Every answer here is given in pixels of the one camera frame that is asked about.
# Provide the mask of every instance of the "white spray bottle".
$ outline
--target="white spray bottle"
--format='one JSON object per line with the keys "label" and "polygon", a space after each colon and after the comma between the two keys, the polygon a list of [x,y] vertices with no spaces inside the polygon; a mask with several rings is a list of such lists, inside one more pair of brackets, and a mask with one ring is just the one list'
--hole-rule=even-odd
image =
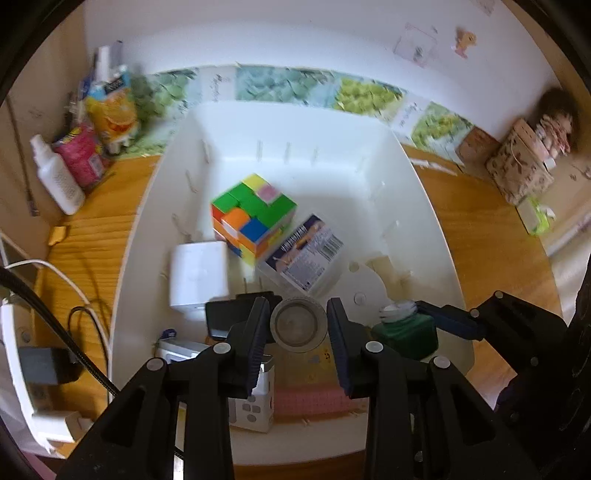
{"label": "white spray bottle", "polygon": [[41,135],[31,139],[33,157],[39,167],[37,175],[41,183],[66,215],[74,215],[86,196],[66,167],[60,154],[45,143]]}

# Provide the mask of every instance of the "rubik's cube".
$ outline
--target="rubik's cube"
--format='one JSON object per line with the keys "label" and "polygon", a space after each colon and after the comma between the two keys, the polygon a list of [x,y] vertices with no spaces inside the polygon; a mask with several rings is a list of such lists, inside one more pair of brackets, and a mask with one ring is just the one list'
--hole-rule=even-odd
{"label": "rubik's cube", "polygon": [[249,265],[279,240],[296,203],[252,174],[212,202],[213,230]]}

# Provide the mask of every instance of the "black cable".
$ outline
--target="black cable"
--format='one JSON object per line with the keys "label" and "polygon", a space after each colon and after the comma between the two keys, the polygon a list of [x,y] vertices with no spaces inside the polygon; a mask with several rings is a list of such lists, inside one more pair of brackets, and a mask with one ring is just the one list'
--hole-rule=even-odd
{"label": "black cable", "polygon": [[[3,286],[26,301],[35,312],[45,321],[62,342],[70,349],[82,365],[97,379],[112,395],[117,395],[119,389],[109,378],[88,358],[88,356],[78,347],[74,339],[68,334],[66,329],[52,314],[51,310],[43,303],[37,294],[29,288],[14,273],[0,267],[0,286]],[[184,453],[178,447],[174,448],[174,454],[181,460],[184,459]]]}
{"label": "black cable", "polygon": [[74,307],[70,310],[70,313],[68,314],[68,323],[67,323],[67,331],[68,334],[70,336],[72,336],[72,330],[70,328],[70,325],[72,324],[72,317],[76,312],[84,312],[86,313],[90,319],[92,320],[93,325],[95,326],[95,330],[96,330],[96,334],[99,336],[99,341],[100,341],[100,347],[103,350],[103,356],[105,357],[105,366],[107,368],[107,370],[109,369],[109,356],[107,355],[107,346],[105,345],[105,342],[103,341],[103,337],[101,337],[100,335],[100,330],[99,330],[99,326],[96,323],[95,318],[92,316],[92,314],[90,313],[90,310],[87,309],[86,307]]}
{"label": "black cable", "polygon": [[25,181],[25,196],[27,197],[27,206],[29,213],[32,217],[39,216],[39,210],[35,204],[33,197],[33,191],[31,190],[31,182],[29,181],[29,174],[27,172],[27,163],[25,162],[25,155],[22,151],[21,136],[18,132],[17,118],[14,115],[14,108],[12,108],[12,99],[10,95],[6,95],[6,105],[8,107],[8,116],[10,117],[10,123],[12,125],[12,133],[14,135],[14,141],[17,144],[18,158],[21,161],[22,178]]}

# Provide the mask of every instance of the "doll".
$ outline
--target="doll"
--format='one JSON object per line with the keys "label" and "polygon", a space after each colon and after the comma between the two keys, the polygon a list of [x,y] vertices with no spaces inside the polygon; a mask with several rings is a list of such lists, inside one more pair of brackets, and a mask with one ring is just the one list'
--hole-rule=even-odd
{"label": "doll", "polygon": [[579,129],[577,105],[564,90],[553,88],[540,99],[530,125],[553,159],[568,155]]}

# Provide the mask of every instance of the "jar lid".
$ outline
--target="jar lid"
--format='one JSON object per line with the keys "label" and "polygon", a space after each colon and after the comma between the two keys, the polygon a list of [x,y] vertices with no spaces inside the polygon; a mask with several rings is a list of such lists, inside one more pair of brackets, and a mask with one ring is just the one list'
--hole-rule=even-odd
{"label": "jar lid", "polygon": [[324,308],[308,297],[283,300],[273,310],[270,323],[276,343],[295,353],[313,350],[328,331]]}

